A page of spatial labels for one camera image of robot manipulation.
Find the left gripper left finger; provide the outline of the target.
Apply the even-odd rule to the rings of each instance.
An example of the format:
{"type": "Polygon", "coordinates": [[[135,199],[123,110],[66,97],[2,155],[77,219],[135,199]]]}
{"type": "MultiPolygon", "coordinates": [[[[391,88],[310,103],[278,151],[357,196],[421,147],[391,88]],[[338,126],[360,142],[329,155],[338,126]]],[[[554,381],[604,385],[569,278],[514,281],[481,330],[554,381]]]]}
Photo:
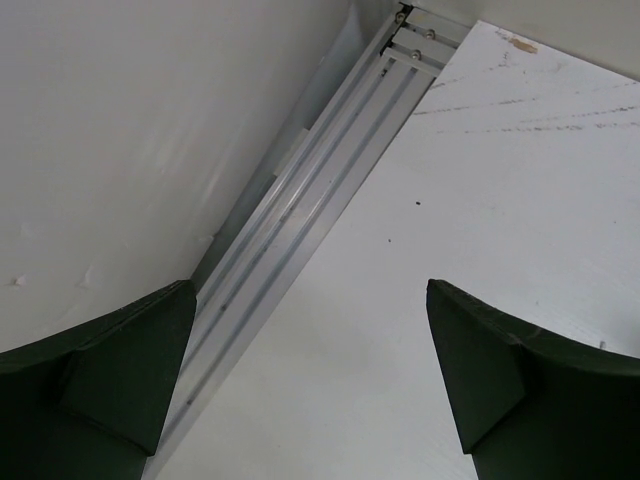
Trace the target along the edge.
{"type": "Polygon", "coordinates": [[[176,281],[1,355],[4,479],[139,479],[156,454],[195,320],[176,281]]]}

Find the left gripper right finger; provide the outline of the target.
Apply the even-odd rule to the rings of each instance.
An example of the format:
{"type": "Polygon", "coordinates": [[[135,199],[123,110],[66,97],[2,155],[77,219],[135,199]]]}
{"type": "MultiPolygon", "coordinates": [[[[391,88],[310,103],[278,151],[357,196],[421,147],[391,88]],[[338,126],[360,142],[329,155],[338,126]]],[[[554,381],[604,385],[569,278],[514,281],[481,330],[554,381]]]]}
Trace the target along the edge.
{"type": "Polygon", "coordinates": [[[426,309],[462,450],[480,479],[636,479],[639,361],[432,279],[426,309]]]}

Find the aluminium rail left side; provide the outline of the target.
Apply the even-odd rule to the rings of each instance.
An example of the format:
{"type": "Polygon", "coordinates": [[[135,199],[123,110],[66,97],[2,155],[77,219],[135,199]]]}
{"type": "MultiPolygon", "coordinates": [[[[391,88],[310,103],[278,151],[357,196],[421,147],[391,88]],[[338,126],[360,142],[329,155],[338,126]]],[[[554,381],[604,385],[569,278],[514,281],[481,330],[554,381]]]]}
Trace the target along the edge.
{"type": "Polygon", "coordinates": [[[145,478],[168,463],[468,33],[415,5],[383,23],[200,288],[145,478]]]}

